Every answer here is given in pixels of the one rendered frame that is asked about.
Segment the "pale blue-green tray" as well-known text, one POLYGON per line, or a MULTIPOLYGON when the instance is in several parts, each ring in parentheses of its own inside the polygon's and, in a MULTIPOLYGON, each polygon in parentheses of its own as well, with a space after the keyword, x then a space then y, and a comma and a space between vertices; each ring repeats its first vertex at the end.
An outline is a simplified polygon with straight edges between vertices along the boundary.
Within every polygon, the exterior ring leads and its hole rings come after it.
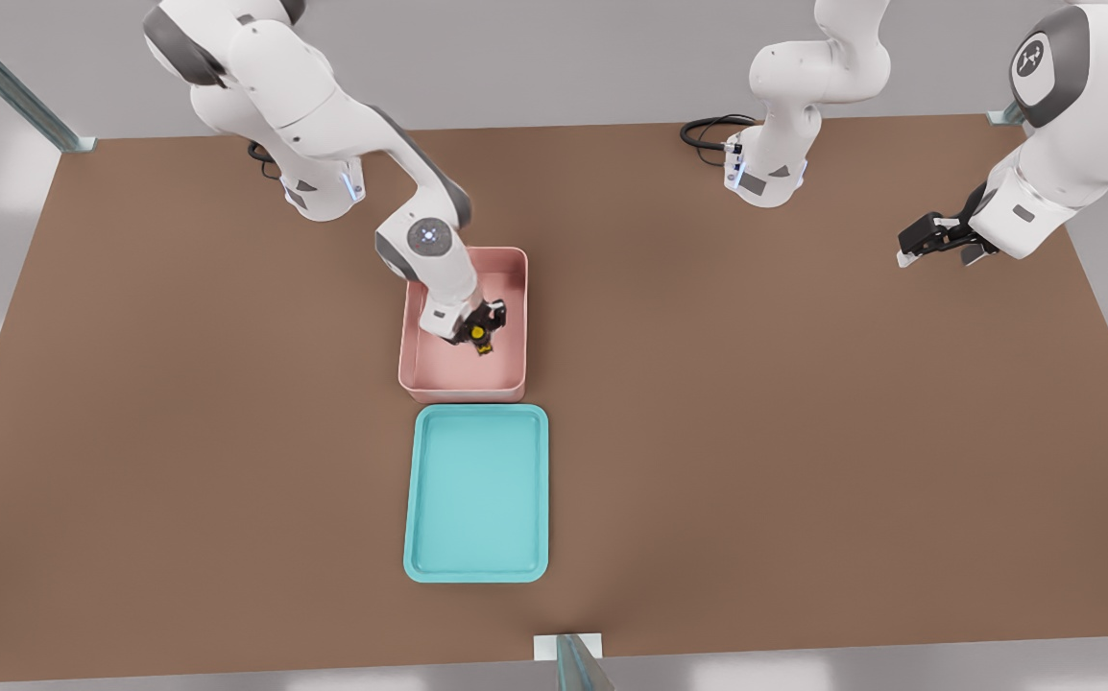
POLYGON ((403 567, 422 584, 527 584, 548 568, 548 416, 431 404, 416 419, 403 567))

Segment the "pink rectangular box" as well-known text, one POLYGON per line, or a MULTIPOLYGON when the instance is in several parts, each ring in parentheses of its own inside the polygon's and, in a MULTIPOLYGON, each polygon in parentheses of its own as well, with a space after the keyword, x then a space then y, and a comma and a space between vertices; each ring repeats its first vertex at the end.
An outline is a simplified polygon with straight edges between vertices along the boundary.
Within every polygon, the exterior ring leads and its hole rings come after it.
POLYGON ((470 248, 470 259, 488 298, 501 298, 507 323, 495 332, 493 351, 449 346, 419 328, 425 287, 406 285, 397 381, 422 404, 516 403, 526 391, 529 257, 519 248, 470 248))

